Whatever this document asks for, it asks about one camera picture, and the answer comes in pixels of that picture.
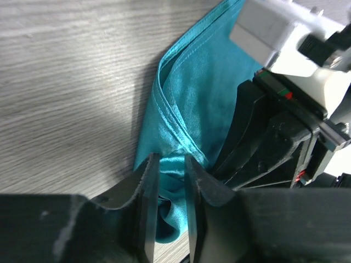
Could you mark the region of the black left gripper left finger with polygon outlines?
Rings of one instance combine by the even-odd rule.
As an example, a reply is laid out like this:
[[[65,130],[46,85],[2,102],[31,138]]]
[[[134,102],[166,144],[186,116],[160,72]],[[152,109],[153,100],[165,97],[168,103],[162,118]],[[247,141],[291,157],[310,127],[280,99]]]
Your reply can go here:
[[[159,155],[102,194],[2,194],[1,262],[152,262]]]

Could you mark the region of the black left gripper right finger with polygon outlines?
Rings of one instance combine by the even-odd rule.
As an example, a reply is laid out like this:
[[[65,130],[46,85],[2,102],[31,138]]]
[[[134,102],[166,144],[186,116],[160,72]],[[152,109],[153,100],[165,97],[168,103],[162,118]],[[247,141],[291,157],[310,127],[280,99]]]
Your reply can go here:
[[[350,262],[350,190],[233,191],[185,159],[191,262]]]

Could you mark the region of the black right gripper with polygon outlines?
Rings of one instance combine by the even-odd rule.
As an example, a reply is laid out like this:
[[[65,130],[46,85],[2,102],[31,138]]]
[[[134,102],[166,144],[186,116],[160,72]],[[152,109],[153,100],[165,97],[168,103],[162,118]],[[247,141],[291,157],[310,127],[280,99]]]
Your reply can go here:
[[[283,75],[259,73],[241,83],[231,125],[212,175],[233,189],[293,188],[316,179],[350,144],[345,123]]]

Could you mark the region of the teal satin napkin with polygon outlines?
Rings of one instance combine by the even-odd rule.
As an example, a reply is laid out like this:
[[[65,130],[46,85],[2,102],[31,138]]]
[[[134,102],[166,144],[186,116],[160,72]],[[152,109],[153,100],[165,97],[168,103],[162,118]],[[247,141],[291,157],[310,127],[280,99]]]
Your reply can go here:
[[[152,84],[135,162],[160,154],[156,241],[187,229],[184,157],[214,166],[235,111],[237,87],[260,65],[229,38],[243,1],[222,1],[165,53]]]

